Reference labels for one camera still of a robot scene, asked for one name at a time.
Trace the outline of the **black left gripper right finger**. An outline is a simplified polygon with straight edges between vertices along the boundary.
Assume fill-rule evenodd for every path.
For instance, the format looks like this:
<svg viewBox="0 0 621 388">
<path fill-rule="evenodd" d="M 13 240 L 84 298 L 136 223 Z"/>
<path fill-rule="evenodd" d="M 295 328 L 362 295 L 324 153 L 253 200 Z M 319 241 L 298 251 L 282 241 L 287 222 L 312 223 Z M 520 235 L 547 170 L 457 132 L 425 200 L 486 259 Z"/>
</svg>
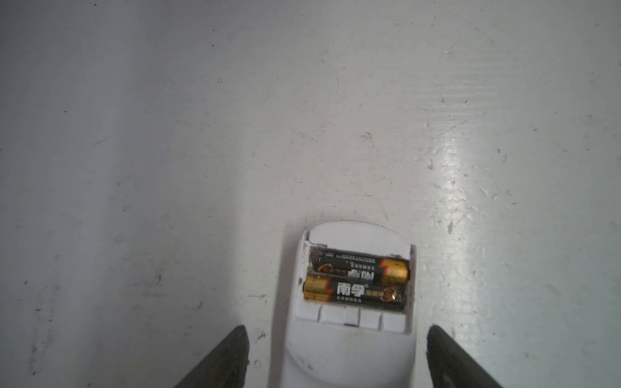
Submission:
<svg viewBox="0 0 621 388">
<path fill-rule="evenodd" d="M 446 331 L 433 325 L 427 334 L 427 362 L 434 388 L 501 388 Z"/>
</svg>

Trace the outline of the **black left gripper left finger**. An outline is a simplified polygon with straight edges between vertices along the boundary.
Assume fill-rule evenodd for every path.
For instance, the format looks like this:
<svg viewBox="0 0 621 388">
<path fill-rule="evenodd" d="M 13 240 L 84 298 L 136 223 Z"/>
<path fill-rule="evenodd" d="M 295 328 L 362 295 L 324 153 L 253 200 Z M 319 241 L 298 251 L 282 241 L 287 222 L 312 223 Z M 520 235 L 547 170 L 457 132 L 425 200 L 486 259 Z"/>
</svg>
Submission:
<svg viewBox="0 0 621 388">
<path fill-rule="evenodd" d="M 175 388 L 241 388 L 249 365 L 247 329 L 239 325 L 205 356 Z"/>
</svg>

